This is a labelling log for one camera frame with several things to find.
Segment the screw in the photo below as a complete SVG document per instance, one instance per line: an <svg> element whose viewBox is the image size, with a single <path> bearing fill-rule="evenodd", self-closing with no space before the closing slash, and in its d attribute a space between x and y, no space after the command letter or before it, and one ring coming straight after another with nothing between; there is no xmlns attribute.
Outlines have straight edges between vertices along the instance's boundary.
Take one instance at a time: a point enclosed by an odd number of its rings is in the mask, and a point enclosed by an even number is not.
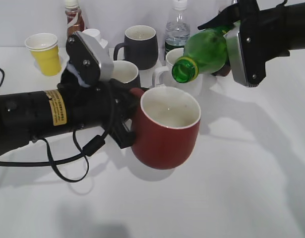
<svg viewBox="0 0 305 238"><path fill-rule="evenodd" d="M88 59L85 59L83 61L83 65L86 66L86 67L88 67L90 64L91 64L91 61L89 61Z"/></svg>
<svg viewBox="0 0 305 238"><path fill-rule="evenodd" d="M70 44L73 44L75 42L75 39L73 37L70 37L68 40L67 40Z"/></svg>
<svg viewBox="0 0 305 238"><path fill-rule="evenodd" d="M9 113L12 111L15 111L17 108L18 108L18 105L14 101L8 101L6 103L6 109L7 109L7 112L9 112Z"/></svg>

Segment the bottle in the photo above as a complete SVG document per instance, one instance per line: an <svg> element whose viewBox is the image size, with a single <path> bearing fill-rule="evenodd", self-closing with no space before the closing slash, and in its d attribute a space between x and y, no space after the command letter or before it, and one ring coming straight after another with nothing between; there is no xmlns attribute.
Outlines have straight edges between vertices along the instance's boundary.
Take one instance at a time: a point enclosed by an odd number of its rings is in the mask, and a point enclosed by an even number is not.
<svg viewBox="0 0 305 238"><path fill-rule="evenodd" d="M101 36L101 32L97 29L86 29L83 31L83 33L94 37L97 42L101 45L101 47L109 54L109 49L108 49L108 41L104 40Z"/></svg>
<svg viewBox="0 0 305 238"><path fill-rule="evenodd" d="M190 37L190 25L186 17L187 0L173 0L173 8L166 26L165 54L183 48Z"/></svg>
<svg viewBox="0 0 305 238"><path fill-rule="evenodd" d="M221 26L192 36L186 43L184 55L173 65L173 78L179 83L187 83L196 79L199 73L218 72L228 61L224 35L232 28L233 25Z"/></svg>
<svg viewBox="0 0 305 238"><path fill-rule="evenodd" d="M78 0L65 0L65 13L67 15L67 36L70 36L75 31L86 29Z"/></svg>
<svg viewBox="0 0 305 238"><path fill-rule="evenodd" d="M232 0L231 5L236 4L236 3L237 3L237 0ZM218 14L220 14L227 7L228 7L228 5L224 5L224 6L220 7L220 9L218 10ZM231 72L231 70L232 70L232 68L231 68L230 60L227 59L224 66L219 71L212 73L212 75L225 77Z"/></svg>

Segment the mug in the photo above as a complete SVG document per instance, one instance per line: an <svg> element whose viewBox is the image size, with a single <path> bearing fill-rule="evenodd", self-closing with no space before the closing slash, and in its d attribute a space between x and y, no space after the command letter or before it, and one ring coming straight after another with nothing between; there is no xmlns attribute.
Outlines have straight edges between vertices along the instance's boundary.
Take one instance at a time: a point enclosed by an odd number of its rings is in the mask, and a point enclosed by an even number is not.
<svg viewBox="0 0 305 238"><path fill-rule="evenodd" d="M128 84L131 87L141 87L139 69L135 64L128 61L114 61L114 70L111 78Z"/></svg>
<svg viewBox="0 0 305 238"><path fill-rule="evenodd" d="M140 106L132 119L136 133L132 151L145 165L173 169L191 155L197 139L201 107L188 93L173 87L156 87L143 92L132 88Z"/></svg>
<svg viewBox="0 0 305 238"><path fill-rule="evenodd" d="M192 96L198 96L202 89L203 74L200 74L195 80L188 83L178 83L172 77L172 68L177 59L183 56L184 48L178 48L171 50L166 55L166 66L156 68L152 75L152 87L156 87L157 84L164 84L169 87L180 88L183 91L188 92ZM161 75L164 74L163 82L160 82Z"/></svg>
<svg viewBox="0 0 305 238"><path fill-rule="evenodd" d="M124 42L116 45L114 60L124 47L124 59L134 63L139 70L152 68L158 60L159 49L155 29L150 26L132 26L125 31Z"/></svg>

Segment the yellow paper cup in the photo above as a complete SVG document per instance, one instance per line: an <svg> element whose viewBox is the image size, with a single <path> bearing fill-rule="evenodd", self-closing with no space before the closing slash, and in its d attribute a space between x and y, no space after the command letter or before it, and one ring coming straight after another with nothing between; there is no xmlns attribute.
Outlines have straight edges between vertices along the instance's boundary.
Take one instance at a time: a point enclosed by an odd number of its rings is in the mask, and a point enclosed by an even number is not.
<svg viewBox="0 0 305 238"><path fill-rule="evenodd" d="M53 76L61 71L56 35L39 33L28 37L24 44L30 50L45 76Z"/></svg>

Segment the yellow warning label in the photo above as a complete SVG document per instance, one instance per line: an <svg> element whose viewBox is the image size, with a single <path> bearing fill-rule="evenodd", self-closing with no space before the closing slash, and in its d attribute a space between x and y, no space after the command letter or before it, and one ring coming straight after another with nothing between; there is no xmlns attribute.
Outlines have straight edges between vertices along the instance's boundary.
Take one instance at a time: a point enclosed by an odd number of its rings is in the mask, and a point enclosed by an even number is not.
<svg viewBox="0 0 305 238"><path fill-rule="evenodd" d="M45 91L51 106L53 125L65 125L67 123L66 109L63 98L58 90Z"/></svg>

